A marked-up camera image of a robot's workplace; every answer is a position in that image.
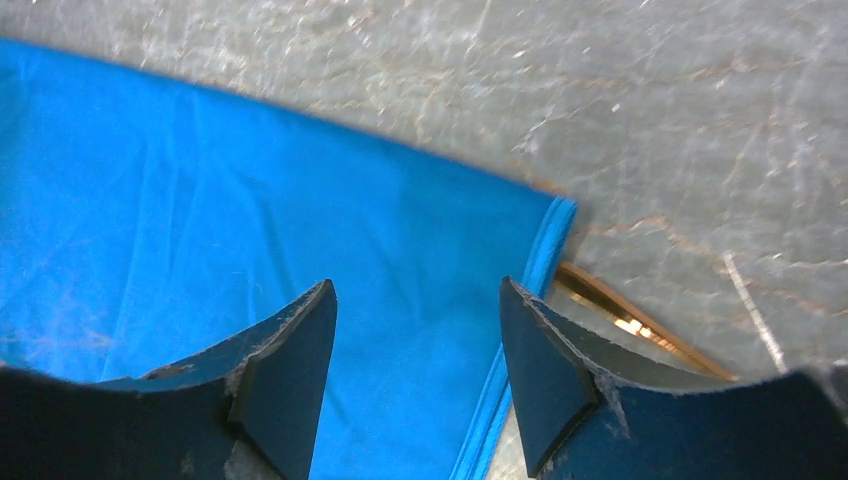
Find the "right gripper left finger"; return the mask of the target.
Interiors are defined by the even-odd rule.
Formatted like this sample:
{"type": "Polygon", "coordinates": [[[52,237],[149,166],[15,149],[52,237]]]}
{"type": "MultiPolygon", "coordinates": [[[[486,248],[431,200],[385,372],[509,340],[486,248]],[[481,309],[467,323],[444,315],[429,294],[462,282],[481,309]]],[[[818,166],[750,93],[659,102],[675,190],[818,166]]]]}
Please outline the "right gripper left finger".
{"type": "Polygon", "coordinates": [[[305,479],[337,319],[330,281],[139,378],[1,370],[5,479],[305,479]]]}

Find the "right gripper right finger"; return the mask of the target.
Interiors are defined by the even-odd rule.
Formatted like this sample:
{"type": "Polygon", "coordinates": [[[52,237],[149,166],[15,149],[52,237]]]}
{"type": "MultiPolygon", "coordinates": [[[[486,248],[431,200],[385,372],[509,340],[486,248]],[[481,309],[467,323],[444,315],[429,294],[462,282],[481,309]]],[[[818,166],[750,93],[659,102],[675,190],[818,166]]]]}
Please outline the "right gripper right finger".
{"type": "Polygon", "coordinates": [[[843,479],[847,370],[738,383],[571,322],[505,278],[502,343],[534,479],[843,479]]]}

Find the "blue cloth napkin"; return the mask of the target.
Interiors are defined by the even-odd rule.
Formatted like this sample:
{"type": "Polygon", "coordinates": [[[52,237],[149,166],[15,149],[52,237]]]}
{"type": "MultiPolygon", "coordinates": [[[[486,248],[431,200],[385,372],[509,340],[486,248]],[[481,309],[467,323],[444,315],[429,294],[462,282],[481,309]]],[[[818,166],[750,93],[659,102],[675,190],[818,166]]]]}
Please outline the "blue cloth napkin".
{"type": "Polygon", "coordinates": [[[314,479],[482,479],[499,288],[544,295],[576,204],[300,113],[1,44],[1,358],[136,377],[328,279],[314,479]]]}

